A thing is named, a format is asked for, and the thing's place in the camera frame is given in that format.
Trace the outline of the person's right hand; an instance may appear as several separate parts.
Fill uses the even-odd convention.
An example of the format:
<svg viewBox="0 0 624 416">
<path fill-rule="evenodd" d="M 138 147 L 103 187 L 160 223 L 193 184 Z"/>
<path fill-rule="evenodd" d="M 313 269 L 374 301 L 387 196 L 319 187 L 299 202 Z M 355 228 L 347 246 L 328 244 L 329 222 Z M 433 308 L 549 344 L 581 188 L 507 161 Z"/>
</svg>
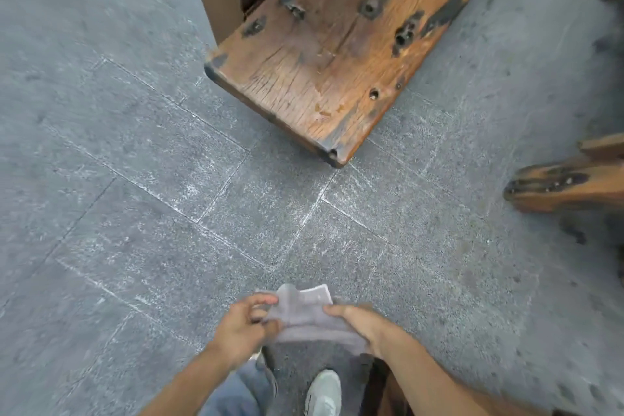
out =
<svg viewBox="0 0 624 416">
<path fill-rule="evenodd" d="M 370 354 L 385 359 L 391 344 L 405 334 L 404 329 L 370 307 L 354 306 L 358 307 L 357 320 L 349 325 L 367 341 Z"/>
</svg>

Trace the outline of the person's left hand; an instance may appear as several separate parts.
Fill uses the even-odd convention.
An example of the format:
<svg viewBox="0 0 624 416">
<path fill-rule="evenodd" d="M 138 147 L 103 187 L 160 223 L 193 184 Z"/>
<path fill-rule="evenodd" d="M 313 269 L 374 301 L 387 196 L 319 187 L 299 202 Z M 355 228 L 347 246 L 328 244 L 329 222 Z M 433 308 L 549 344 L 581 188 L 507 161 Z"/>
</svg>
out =
<svg viewBox="0 0 624 416">
<path fill-rule="evenodd" d="M 256 341 L 243 330 L 243 317 L 242 311 L 240 310 L 240 301 L 244 298 L 241 298 L 230 306 L 228 312 L 223 316 L 219 325 L 217 325 L 214 338 L 210 342 L 223 347 L 227 356 L 230 358 L 231 371 L 244 364 L 253 354 L 257 353 L 264 344 L 271 342 Z"/>
</svg>

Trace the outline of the grey cloth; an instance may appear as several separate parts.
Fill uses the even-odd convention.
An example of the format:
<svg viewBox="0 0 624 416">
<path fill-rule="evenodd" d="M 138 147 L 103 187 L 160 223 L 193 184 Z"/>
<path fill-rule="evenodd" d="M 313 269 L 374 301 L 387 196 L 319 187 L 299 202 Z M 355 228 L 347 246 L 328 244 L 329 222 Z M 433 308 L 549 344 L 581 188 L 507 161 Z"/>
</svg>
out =
<svg viewBox="0 0 624 416">
<path fill-rule="evenodd" d="M 276 342 L 331 342 L 339 344 L 355 356 L 365 354 L 368 342 L 347 321 L 330 316 L 325 306 L 334 300 L 327 284 L 299 289 L 294 284 L 282 284 L 276 291 L 278 302 L 263 307 L 266 314 L 261 322 L 281 322 Z"/>
</svg>

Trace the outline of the person's left forearm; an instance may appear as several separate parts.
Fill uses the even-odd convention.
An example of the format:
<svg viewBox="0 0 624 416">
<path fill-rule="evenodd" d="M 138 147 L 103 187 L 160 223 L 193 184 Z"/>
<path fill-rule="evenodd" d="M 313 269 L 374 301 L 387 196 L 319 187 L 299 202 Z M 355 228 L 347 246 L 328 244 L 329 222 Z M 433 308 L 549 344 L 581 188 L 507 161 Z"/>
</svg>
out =
<svg viewBox="0 0 624 416">
<path fill-rule="evenodd" d="M 197 416 L 230 371 L 223 347 L 209 343 L 137 416 Z"/>
</svg>

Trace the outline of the person's right forearm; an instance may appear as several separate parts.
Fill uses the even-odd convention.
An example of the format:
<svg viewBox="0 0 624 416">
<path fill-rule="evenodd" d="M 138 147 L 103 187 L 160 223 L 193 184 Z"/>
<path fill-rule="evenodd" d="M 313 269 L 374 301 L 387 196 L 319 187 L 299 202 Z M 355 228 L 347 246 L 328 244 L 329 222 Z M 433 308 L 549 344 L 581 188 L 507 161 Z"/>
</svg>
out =
<svg viewBox="0 0 624 416">
<path fill-rule="evenodd" d="M 414 416 L 550 416 L 455 381 L 401 328 L 385 333 L 379 356 L 389 365 Z"/>
</svg>

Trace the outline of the white sneaker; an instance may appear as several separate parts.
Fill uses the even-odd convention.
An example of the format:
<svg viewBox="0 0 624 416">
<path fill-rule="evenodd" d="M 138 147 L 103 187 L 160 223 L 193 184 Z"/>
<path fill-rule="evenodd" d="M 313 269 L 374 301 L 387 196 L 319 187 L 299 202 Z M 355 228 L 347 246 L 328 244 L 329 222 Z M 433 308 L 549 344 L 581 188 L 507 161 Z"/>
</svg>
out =
<svg viewBox="0 0 624 416">
<path fill-rule="evenodd" d="M 304 416 L 340 416 L 341 390 L 341 380 L 334 370 L 319 372 L 308 388 Z"/>
</svg>

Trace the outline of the dark brown wooden object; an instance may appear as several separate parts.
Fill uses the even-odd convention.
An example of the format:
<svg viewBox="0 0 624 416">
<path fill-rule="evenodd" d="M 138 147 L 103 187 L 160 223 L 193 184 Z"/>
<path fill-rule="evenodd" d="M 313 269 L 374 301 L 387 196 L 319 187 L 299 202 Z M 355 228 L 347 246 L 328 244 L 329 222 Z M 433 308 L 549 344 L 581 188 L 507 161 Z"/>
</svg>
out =
<svg viewBox="0 0 624 416">
<path fill-rule="evenodd" d="M 374 358 L 358 416 L 414 416 L 389 366 Z"/>
</svg>

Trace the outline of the blue jeans leg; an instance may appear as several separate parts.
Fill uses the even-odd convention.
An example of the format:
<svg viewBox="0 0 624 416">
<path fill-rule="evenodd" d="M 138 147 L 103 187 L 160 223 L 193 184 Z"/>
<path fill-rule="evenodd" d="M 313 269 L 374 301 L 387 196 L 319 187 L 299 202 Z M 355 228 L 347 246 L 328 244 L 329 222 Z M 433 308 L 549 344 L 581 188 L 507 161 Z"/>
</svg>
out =
<svg viewBox="0 0 624 416">
<path fill-rule="evenodd" d="M 276 395 L 275 376 L 258 353 L 228 375 L 197 416 L 267 416 Z"/>
</svg>

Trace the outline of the small worn wooden bench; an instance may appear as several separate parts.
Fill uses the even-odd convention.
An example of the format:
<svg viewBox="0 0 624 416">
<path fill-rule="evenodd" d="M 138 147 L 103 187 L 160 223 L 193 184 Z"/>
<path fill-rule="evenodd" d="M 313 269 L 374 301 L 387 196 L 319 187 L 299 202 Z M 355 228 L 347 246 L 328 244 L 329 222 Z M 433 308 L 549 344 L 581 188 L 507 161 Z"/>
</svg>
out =
<svg viewBox="0 0 624 416">
<path fill-rule="evenodd" d="M 580 141 L 577 146 L 580 156 L 516 171 L 503 198 L 524 213 L 624 210 L 624 132 Z"/>
</svg>

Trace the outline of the worn wooden bench seat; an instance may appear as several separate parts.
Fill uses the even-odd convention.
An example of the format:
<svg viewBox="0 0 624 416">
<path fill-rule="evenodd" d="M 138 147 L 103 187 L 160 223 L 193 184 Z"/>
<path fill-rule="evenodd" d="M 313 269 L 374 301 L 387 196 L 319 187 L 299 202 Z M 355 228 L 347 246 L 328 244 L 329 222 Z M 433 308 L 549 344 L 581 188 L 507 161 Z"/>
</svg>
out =
<svg viewBox="0 0 624 416">
<path fill-rule="evenodd" d="M 469 0 L 264 0 L 207 77 L 342 168 Z"/>
</svg>

